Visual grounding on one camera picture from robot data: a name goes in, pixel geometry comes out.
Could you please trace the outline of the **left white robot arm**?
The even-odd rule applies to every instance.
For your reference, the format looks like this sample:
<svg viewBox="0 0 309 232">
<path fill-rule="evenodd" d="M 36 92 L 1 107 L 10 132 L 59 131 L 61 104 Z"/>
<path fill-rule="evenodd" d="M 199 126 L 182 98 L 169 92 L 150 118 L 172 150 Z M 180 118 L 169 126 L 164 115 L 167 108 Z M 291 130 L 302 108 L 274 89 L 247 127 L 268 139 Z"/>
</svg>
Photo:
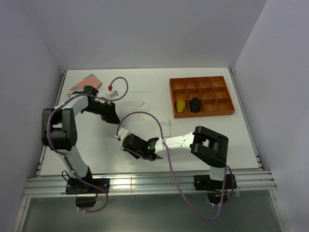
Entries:
<svg viewBox="0 0 309 232">
<path fill-rule="evenodd" d="M 115 103 L 98 97 L 98 90 L 93 86 L 85 86 L 83 91 L 73 92 L 70 98 L 59 106 L 42 111 L 42 143 L 58 153 L 71 178 L 79 178 L 77 188 L 83 193 L 89 193 L 94 187 L 94 180 L 89 178 L 90 168 L 77 148 L 75 117 L 83 112 L 99 115 L 110 124 L 120 123 Z"/>
</svg>

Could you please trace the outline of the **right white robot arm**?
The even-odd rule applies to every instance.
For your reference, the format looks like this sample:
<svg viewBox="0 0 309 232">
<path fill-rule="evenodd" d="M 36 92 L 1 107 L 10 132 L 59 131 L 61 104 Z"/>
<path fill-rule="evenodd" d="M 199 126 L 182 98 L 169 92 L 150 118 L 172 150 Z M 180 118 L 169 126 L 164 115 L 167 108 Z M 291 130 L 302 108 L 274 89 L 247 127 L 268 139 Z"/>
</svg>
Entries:
<svg viewBox="0 0 309 232">
<path fill-rule="evenodd" d="M 122 143 L 122 149 L 135 159 L 160 160 L 167 156 L 167 150 L 171 156 L 192 154 L 210 167 L 209 183 L 213 188 L 220 188 L 226 181 L 229 139 L 203 126 L 185 135 L 147 141 L 121 128 L 115 137 Z"/>
</svg>

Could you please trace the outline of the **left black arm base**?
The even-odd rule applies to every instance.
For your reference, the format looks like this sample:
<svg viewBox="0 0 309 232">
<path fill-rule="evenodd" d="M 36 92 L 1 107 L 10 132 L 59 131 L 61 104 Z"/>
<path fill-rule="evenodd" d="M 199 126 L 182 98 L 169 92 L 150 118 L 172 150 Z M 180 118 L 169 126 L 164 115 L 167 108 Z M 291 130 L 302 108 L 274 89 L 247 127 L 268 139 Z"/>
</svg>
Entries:
<svg viewBox="0 0 309 232">
<path fill-rule="evenodd" d="M 81 180 L 69 176 L 67 171 L 62 171 L 61 176 L 66 181 L 65 194 L 75 195 L 75 204 L 79 210 L 87 213 L 97 212 L 107 205 L 109 178 L 93 178 L 90 169 L 88 169 L 86 177 L 82 177 Z M 91 209 L 95 206 L 98 195 L 101 193 L 106 195 L 106 202 L 99 209 Z"/>
</svg>

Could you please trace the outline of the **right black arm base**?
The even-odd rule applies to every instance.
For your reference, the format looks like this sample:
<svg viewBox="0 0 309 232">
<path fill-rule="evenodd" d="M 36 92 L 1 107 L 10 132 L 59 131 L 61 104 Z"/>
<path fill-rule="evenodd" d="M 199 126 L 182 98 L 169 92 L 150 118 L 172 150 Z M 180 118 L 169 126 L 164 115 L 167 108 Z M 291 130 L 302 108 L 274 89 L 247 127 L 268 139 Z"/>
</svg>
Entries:
<svg viewBox="0 0 309 232">
<path fill-rule="evenodd" d="M 222 181 L 211 180 L 209 174 L 194 175 L 194 187 L 196 191 L 205 191 L 211 204 L 220 205 L 222 195 Z M 235 175 L 229 170 L 225 177 L 225 187 L 223 191 L 223 203 L 227 202 L 234 190 L 237 189 Z"/>
</svg>

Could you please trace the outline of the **white sock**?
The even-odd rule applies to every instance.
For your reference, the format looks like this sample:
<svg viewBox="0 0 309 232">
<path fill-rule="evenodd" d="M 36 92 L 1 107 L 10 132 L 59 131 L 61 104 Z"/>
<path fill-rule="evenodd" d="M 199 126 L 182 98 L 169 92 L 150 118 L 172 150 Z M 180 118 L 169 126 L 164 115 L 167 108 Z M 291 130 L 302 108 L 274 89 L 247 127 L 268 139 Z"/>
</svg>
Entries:
<svg viewBox="0 0 309 232">
<path fill-rule="evenodd" d="M 167 138 L 171 136 L 170 120 L 162 116 L 160 112 L 152 104 L 145 101 L 140 102 L 137 104 L 136 109 L 137 111 L 143 111 L 153 115 L 160 122 L 164 137 Z"/>
</svg>

